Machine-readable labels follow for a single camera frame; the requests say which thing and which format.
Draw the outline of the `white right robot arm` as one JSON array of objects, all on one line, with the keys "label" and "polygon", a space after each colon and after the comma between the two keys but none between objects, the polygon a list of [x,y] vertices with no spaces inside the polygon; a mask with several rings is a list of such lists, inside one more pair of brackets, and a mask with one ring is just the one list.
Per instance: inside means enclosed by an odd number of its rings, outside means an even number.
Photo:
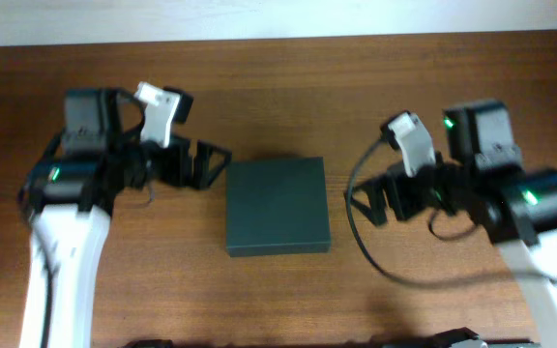
[{"label": "white right robot arm", "polygon": [[465,213],[483,229],[506,270],[457,278],[387,279],[435,290],[515,281],[543,347],[557,347],[557,170],[529,172],[513,137],[506,105],[498,100],[458,104],[443,113],[449,154],[443,156],[419,116],[402,111],[380,128],[379,145],[400,152],[384,173],[360,181],[351,175],[344,193],[348,214],[360,212],[380,226],[422,212],[433,217]]}]

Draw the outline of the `black box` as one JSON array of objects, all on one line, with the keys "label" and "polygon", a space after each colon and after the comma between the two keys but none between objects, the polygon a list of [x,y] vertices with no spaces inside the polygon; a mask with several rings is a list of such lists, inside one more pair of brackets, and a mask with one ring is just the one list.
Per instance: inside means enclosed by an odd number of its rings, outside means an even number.
[{"label": "black box", "polygon": [[238,161],[226,173],[231,257],[325,253],[332,244],[321,157]]}]

